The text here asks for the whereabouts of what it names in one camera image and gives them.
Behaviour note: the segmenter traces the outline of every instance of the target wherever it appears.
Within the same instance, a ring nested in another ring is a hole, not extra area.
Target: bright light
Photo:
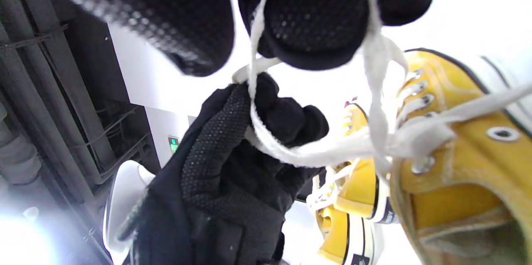
[[[32,224],[0,219],[0,264],[51,265],[52,251],[44,235]]]

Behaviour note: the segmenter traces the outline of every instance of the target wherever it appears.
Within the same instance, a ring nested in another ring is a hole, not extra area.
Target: black fabric
[[[86,11],[131,29],[185,73],[219,70],[234,43],[230,0],[72,0]],[[432,0],[379,0],[385,25],[404,25]],[[249,32],[259,0],[238,0]],[[259,53],[301,69],[325,70],[346,63],[367,30],[367,0],[268,0]]]
[[[287,146],[329,131],[313,106],[278,98],[267,74],[258,78],[257,105],[266,126]],[[177,152],[157,174],[131,225],[139,265],[278,263],[281,227],[303,185],[321,169],[295,168],[255,149],[247,85],[219,89],[202,106]],[[301,121],[295,125],[293,119]]]

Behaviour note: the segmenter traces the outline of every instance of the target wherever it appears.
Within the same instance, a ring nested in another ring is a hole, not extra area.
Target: shoe lace
[[[389,132],[388,121],[382,109],[382,85],[388,62],[395,61],[408,73],[408,65],[403,51],[381,33],[382,23],[379,17],[377,0],[367,0],[369,4],[369,26],[362,45],[367,84],[371,91],[372,102],[369,108],[369,131],[355,133],[335,141],[320,140],[304,146],[286,148],[271,134],[259,118],[255,106],[256,79],[260,72],[281,63],[279,59],[257,59],[258,42],[264,31],[264,6],[266,0],[260,0],[255,10],[255,19],[251,25],[251,63],[246,70],[239,70],[233,77],[236,83],[248,80],[251,98],[251,123],[246,138],[258,150],[285,163],[297,167],[336,167],[346,160],[374,158],[376,172],[382,181],[391,172],[394,159],[411,159],[413,167],[423,167],[430,159],[432,151],[445,142],[456,138],[449,127],[459,123],[493,113],[532,93],[532,84],[523,85],[504,93],[491,93],[471,100],[432,117],[410,119],[393,132]],[[415,100],[403,112],[415,110],[424,99]]]

